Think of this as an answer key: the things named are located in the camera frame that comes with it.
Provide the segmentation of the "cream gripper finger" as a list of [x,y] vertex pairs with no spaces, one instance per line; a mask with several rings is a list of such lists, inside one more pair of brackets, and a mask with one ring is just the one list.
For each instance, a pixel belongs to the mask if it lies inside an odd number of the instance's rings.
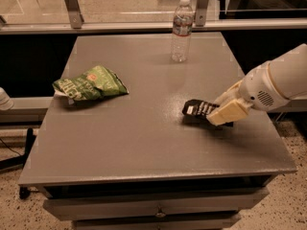
[[217,105],[226,105],[232,101],[236,101],[238,103],[243,102],[243,98],[239,92],[239,88],[242,81],[239,80],[234,83],[231,87],[229,87],[221,96],[219,96],[215,101],[214,104]]
[[235,99],[222,104],[207,115],[207,120],[214,126],[242,120],[247,117],[251,103]]

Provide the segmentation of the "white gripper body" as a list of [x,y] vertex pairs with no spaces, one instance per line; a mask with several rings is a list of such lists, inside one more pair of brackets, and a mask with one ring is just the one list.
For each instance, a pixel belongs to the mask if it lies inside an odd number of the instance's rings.
[[243,78],[239,92],[254,109],[270,111],[290,101],[283,92],[289,80],[289,67],[284,62],[272,60],[250,70]]

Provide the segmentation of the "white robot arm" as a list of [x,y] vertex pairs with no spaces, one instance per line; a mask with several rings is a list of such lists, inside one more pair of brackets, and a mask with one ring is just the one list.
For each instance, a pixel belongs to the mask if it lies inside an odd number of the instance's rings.
[[271,111],[307,93],[307,45],[250,70],[229,87],[207,115],[215,126],[242,120],[251,109]]

